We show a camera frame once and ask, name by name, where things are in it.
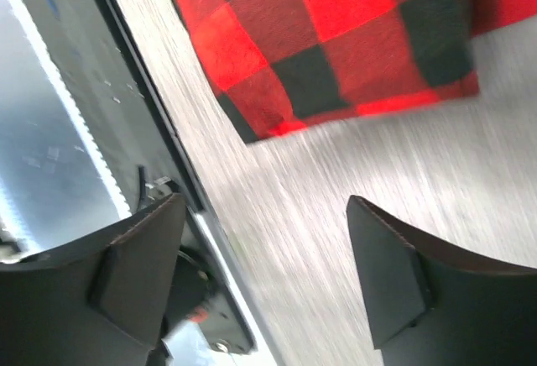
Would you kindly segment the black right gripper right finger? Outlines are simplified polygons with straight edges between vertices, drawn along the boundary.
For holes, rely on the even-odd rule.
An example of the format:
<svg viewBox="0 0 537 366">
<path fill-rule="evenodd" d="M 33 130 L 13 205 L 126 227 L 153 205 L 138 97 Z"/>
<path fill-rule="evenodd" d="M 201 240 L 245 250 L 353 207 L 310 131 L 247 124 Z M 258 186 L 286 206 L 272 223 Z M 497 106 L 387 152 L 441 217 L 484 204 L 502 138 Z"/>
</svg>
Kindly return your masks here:
<svg viewBox="0 0 537 366">
<path fill-rule="evenodd" d="M 360 196 L 347 223 L 384 364 L 535 364 L 535 269 L 456 246 Z"/>
</svg>

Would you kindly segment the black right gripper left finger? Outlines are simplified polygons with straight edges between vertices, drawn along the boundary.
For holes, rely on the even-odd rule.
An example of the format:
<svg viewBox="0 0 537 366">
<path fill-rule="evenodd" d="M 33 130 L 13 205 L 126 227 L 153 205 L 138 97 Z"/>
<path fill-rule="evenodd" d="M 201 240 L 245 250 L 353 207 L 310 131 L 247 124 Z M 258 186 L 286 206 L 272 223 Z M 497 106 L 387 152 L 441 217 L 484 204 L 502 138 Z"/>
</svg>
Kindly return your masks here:
<svg viewBox="0 0 537 366">
<path fill-rule="evenodd" d="M 4 365 L 143 365 L 159 342 L 185 222 L 167 196 L 1 268 Z"/>
</svg>

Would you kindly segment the red black plaid shirt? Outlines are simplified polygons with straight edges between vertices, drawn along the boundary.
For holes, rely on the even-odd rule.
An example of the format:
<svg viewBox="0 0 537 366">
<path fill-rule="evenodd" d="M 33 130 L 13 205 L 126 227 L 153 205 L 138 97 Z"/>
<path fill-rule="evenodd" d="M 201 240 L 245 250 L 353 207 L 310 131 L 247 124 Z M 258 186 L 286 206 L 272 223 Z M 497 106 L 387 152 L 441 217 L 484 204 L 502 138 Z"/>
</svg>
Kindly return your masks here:
<svg viewBox="0 0 537 366">
<path fill-rule="evenodd" d="M 471 39 L 536 14 L 536 0 L 171 1 L 246 144 L 474 96 Z"/>
</svg>

